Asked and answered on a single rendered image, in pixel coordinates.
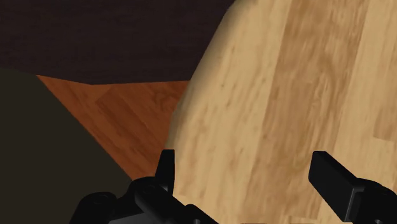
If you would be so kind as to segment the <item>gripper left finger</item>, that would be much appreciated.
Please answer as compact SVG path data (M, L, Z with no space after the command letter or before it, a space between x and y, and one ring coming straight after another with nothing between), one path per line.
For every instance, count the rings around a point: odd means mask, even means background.
M83 197L69 224L218 224L173 196L175 151L163 150L154 176L133 180L118 198L110 192Z

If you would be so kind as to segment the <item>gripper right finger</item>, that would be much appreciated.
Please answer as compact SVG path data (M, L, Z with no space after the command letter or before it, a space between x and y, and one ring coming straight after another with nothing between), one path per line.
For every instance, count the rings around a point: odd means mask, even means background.
M326 151L312 153L309 182L343 222L397 224L397 194L357 178Z

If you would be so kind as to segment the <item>light wooden table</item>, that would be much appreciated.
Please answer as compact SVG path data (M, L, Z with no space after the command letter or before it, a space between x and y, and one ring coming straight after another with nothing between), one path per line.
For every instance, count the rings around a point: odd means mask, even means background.
M397 0L236 0L167 147L176 198L219 224L343 224L315 150L397 192Z

